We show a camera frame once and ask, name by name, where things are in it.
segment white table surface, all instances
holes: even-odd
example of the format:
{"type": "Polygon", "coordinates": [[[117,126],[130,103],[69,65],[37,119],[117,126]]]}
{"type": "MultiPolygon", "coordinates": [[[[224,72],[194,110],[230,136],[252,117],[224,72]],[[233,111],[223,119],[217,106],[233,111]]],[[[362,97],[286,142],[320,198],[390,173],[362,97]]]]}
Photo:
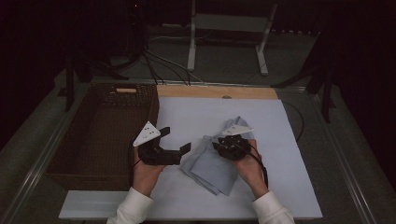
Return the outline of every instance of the white table surface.
{"type": "MultiPolygon", "coordinates": [[[[171,127],[160,145],[178,149],[191,142],[191,151],[203,135],[222,132],[227,119],[241,116],[254,129],[258,150],[269,175],[269,188],[295,218],[322,217],[318,201],[279,100],[160,97],[157,128],[171,127]]],[[[60,218],[97,219],[113,216],[127,192],[70,190],[60,218]]],[[[238,177],[229,196],[213,195],[179,170],[167,166],[151,194],[154,204],[147,220],[254,219],[254,197],[238,177]]]]}

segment metal stand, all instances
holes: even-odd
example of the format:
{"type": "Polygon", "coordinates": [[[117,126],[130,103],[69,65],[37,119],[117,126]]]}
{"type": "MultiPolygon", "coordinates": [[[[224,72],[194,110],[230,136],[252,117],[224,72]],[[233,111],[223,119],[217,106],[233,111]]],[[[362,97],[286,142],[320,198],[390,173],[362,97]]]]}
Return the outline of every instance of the metal stand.
{"type": "Polygon", "coordinates": [[[202,14],[195,12],[195,0],[192,0],[191,7],[191,42],[187,69],[194,70],[195,66],[195,29],[228,30],[243,32],[262,33],[262,42],[256,46],[257,59],[263,76],[268,75],[267,64],[264,58],[264,47],[271,31],[272,22],[276,13],[277,4],[273,4],[268,18],[264,17],[244,17],[244,16],[223,16],[202,14]]]}

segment white triangular tag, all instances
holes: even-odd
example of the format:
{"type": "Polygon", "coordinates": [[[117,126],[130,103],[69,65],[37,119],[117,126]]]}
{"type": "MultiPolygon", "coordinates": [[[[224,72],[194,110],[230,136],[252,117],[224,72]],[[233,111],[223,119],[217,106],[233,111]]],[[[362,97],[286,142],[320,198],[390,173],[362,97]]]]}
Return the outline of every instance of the white triangular tag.
{"type": "Polygon", "coordinates": [[[233,124],[233,126],[228,128],[226,131],[222,132],[222,134],[236,135],[236,134],[240,134],[240,133],[249,133],[249,132],[253,132],[253,129],[250,127],[233,124]]]}
{"type": "Polygon", "coordinates": [[[152,125],[149,121],[146,123],[145,127],[143,127],[140,134],[134,140],[134,147],[138,147],[144,143],[147,143],[149,140],[154,139],[160,136],[161,133],[158,131],[154,125],[152,125]]]}

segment hand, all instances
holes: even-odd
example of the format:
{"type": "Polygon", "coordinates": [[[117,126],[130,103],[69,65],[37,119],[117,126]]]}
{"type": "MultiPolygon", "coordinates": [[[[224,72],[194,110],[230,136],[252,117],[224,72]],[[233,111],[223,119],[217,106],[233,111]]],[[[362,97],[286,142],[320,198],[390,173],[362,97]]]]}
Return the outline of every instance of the hand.
{"type": "MultiPolygon", "coordinates": [[[[254,148],[251,153],[261,159],[262,156],[257,152],[257,142],[254,139],[248,140],[251,146],[254,148]]],[[[242,179],[247,182],[256,199],[260,198],[262,195],[268,193],[268,187],[265,185],[264,178],[262,177],[262,168],[259,163],[254,160],[250,155],[240,161],[233,161],[236,169],[241,175],[242,179]]]]}
{"type": "Polygon", "coordinates": [[[132,188],[149,197],[165,165],[147,165],[142,161],[138,162],[139,160],[137,147],[134,147],[135,166],[132,188]]]}

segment blue towel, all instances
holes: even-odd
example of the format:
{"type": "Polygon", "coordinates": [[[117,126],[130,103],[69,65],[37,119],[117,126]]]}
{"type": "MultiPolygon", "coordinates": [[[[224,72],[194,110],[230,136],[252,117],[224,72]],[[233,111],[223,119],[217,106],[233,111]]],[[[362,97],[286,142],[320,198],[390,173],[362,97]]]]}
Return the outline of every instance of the blue towel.
{"type": "MultiPolygon", "coordinates": [[[[219,137],[224,137],[223,131],[233,125],[248,126],[241,117],[229,119],[223,130],[218,135],[203,137],[198,148],[181,164],[180,169],[200,186],[209,192],[218,195],[230,195],[233,182],[238,176],[235,166],[227,159],[222,158],[214,149],[212,142],[219,142],[219,137]]],[[[245,139],[253,139],[253,133],[242,133],[245,139]]]]}

